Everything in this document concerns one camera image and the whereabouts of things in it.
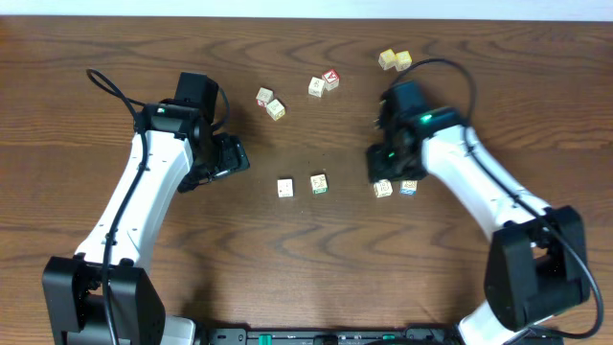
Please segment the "wooden block blue snail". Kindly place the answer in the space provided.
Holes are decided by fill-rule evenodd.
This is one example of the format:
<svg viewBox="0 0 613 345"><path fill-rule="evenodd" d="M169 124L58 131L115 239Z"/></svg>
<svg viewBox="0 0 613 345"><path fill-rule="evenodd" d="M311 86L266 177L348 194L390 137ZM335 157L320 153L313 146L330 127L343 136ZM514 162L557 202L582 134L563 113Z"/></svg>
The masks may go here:
<svg viewBox="0 0 613 345"><path fill-rule="evenodd" d="M416 180L403 180L400 182L400 193L402 195L413 196L417 192L418 182Z"/></svg>

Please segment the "wooden block letter B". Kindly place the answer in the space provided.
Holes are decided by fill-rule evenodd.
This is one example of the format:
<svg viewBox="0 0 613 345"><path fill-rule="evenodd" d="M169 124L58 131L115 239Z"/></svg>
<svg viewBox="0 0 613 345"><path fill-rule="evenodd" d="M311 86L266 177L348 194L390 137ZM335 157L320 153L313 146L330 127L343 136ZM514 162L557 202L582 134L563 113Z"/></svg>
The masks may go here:
<svg viewBox="0 0 613 345"><path fill-rule="evenodd" d="M376 181L374 191L377 198L390 196L393 193L392 183L388 179Z"/></svg>

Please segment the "wooden block red cat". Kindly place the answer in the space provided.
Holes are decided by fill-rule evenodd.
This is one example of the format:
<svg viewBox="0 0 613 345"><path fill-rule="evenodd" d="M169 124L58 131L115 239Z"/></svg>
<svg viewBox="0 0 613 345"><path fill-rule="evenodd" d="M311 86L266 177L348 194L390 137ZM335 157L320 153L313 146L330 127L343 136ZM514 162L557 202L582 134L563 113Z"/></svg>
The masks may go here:
<svg viewBox="0 0 613 345"><path fill-rule="evenodd" d="M294 197L293 179L284 178L277 181L278 197Z"/></svg>

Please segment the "wooden block green side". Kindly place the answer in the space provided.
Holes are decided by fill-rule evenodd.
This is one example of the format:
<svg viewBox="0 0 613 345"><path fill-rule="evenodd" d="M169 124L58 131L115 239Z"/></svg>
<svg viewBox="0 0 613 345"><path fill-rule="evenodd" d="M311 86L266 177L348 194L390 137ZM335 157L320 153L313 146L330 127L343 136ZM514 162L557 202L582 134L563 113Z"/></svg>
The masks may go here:
<svg viewBox="0 0 613 345"><path fill-rule="evenodd" d="M323 173L313 175L310 178L310 185L315 195L326 193L329 189L327 178Z"/></svg>

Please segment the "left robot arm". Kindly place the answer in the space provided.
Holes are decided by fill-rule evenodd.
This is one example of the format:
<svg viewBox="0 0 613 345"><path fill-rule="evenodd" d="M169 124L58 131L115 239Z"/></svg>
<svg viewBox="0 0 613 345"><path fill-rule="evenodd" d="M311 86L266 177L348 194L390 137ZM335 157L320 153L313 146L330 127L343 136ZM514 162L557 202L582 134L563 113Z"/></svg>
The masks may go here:
<svg viewBox="0 0 613 345"><path fill-rule="evenodd" d="M196 321L167 314L148 277L173 196L244 171L238 137L203 108L150 103L136 114L124 173L97 225L70 258L53 257L42 287L56 344L203 344Z"/></svg>

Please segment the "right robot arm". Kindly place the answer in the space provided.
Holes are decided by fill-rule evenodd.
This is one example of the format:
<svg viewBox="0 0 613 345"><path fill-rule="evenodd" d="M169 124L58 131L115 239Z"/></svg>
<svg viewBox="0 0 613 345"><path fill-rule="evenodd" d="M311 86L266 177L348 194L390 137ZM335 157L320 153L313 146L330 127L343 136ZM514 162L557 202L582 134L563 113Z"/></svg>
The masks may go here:
<svg viewBox="0 0 613 345"><path fill-rule="evenodd" d="M367 151L372 182L438 178L489 241L486 300L454 328L463 344L570 337L544 321L602 300L587 266L579 213L553 208L524 188L484 148L452 107L383 107L384 141Z"/></svg>

